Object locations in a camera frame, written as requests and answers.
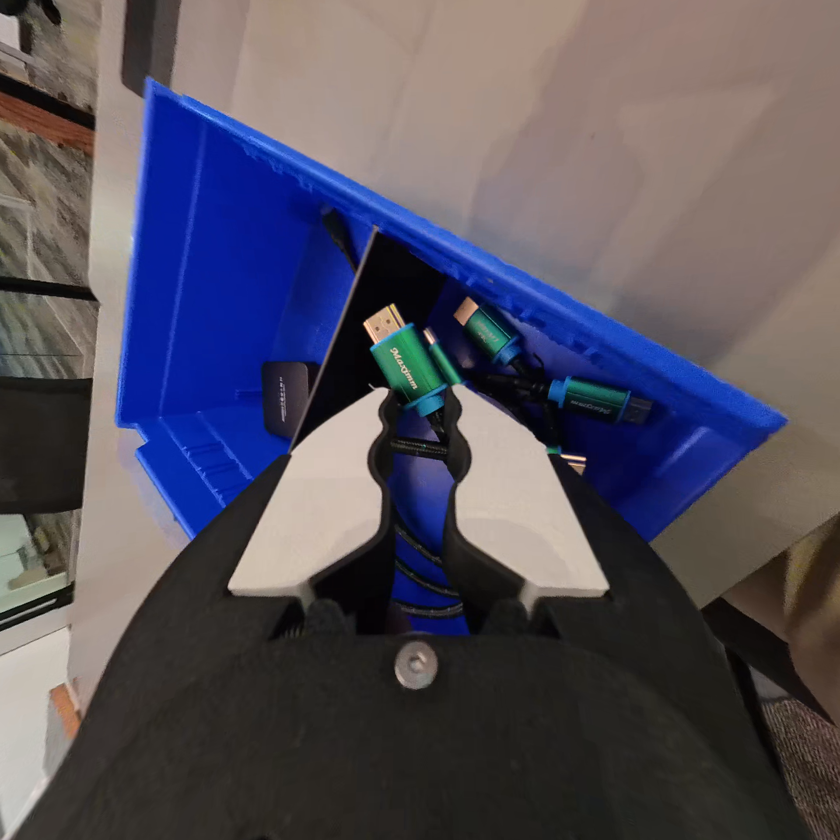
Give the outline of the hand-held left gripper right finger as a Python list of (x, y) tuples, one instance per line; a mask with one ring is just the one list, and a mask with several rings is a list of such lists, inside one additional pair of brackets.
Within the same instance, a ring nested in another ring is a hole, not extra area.
[(465, 385), (446, 395), (446, 466), (453, 480), (443, 566), (466, 614), (501, 601), (525, 613), (552, 598), (599, 598), (610, 588), (545, 447)]

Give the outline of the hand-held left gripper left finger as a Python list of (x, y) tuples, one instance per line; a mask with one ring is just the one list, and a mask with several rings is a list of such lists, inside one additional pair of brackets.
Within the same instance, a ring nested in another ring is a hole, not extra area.
[(398, 400), (383, 387), (332, 416), (292, 450), (228, 581), (231, 595), (331, 600), (384, 617), (395, 577), (388, 480)]

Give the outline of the blue plastic bin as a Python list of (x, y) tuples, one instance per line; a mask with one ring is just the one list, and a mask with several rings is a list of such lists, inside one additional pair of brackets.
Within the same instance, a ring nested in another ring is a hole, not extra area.
[(584, 478), (657, 537), (787, 419), (524, 270), (201, 102), (148, 79), (116, 423), (189, 538), (289, 448), (266, 431), (261, 365), (322, 364), (374, 228), (441, 273), (430, 326), (489, 368), (459, 300), (504, 314), (560, 380), (653, 402), (641, 424), (572, 416)]

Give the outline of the small black adapter box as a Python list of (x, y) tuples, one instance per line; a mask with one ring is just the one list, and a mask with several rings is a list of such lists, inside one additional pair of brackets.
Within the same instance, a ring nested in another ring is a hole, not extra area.
[(294, 438), (307, 410), (320, 364), (268, 361), (261, 365), (264, 426), (269, 434)]

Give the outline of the black bin divider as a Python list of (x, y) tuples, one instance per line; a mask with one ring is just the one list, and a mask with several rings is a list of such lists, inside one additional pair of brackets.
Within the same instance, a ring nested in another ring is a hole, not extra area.
[(371, 388), (386, 385), (364, 320), (394, 304), (406, 322), (421, 327), (444, 285), (441, 273), (374, 227), (290, 451)]

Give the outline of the dark cabinet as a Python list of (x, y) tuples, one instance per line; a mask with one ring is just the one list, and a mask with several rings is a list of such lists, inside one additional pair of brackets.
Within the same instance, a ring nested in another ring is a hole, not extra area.
[(1, 513), (81, 508), (92, 379), (1, 378)]

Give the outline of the person's leg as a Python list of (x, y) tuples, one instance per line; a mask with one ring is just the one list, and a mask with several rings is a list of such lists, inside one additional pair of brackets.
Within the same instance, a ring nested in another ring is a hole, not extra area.
[(785, 642), (795, 673), (839, 716), (839, 516), (825, 521), (723, 598)]

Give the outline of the black tape strip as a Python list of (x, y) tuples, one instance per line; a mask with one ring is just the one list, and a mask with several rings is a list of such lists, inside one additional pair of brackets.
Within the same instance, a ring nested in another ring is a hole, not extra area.
[(175, 63), (180, 1), (127, 1), (125, 3), (121, 81), (144, 98), (151, 78), (169, 87)]

